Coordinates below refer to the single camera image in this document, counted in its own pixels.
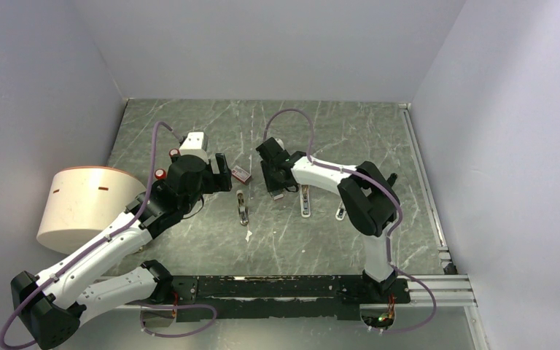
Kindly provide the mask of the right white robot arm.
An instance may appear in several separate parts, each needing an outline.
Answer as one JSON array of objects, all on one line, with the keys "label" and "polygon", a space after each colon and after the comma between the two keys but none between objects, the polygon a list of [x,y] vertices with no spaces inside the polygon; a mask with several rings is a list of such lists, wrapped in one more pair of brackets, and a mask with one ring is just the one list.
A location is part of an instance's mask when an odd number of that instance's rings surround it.
[{"label": "right white robot arm", "polygon": [[318,187],[341,198],[365,247],[363,271],[366,296],[381,302],[392,292],[397,272],[392,267],[390,232],[398,226],[400,199],[388,179],[370,161],[344,166],[316,159],[304,152],[290,154],[275,138],[256,148],[268,192],[291,187]]}]

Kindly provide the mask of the small beige stapler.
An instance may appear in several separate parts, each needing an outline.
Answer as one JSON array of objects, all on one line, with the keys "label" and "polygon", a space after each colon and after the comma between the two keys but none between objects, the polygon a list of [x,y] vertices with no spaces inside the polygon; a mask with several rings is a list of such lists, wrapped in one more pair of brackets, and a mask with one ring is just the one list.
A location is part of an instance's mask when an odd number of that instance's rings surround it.
[{"label": "small beige stapler", "polygon": [[238,190],[236,192],[236,197],[238,201],[238,215],[240,224],[243,226],[247,226],[249,224],[249,214],[244,192],[242,190]]}]

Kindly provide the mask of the small blue stapler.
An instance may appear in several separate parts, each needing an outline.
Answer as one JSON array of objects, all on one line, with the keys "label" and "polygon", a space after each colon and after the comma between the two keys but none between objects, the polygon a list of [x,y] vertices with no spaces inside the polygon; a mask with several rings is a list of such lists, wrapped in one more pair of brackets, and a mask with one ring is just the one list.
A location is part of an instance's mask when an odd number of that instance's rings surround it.
[{"label": "small blue stapler", "polygon": [[340,202],[340,204],[338,206],[338,209],[336,211],[336,214],[335,214],[335,218],[338,221],[343,221],[345,219],[345,217],[346,217],[346,207],[344,206],[343,202]]}]

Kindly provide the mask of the long white stapler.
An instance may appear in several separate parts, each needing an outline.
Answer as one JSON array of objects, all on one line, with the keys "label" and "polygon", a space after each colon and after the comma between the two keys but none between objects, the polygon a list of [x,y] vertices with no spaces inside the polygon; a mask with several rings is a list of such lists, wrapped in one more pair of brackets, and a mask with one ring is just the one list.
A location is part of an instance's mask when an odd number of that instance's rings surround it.
[{"label": "long white stapler", "polygon": [[301,216],[304,218],[309,218],[311,216],[311,207],[309,202],[309,186],[300,186],[300,207]]}]

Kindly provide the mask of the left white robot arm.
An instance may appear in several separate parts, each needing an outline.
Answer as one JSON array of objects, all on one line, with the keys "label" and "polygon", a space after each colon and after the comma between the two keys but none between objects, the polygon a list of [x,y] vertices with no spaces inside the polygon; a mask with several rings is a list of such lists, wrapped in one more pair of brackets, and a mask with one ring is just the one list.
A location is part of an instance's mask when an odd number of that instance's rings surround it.
[{"label": "left white robot arm", "polygon": [[87,321],[130,302],[174,302],[173,276],[157,260],[96,282],[124,256],[180,223],[203,195],[232,189],[222,153],[208,160],[196,155],[171,160],[166,178],[137,195],[96,237],[54,266],[37,274],[23,271],[11,280],[13,315],[32,335],[33,345],[53,349]]}]

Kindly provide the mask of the red staple box sleeve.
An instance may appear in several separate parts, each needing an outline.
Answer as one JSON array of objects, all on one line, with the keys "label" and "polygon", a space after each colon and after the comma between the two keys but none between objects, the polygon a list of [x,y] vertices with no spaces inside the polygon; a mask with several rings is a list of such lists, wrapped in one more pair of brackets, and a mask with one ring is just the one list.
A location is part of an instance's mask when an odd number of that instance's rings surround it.
[{"label": "red staple box sleeve", "polygon": [[236,180],[244,185],[248,185],[248,183],[252,180],[252,175],[240,166],[234,166],[231,169],[231,174]]}]

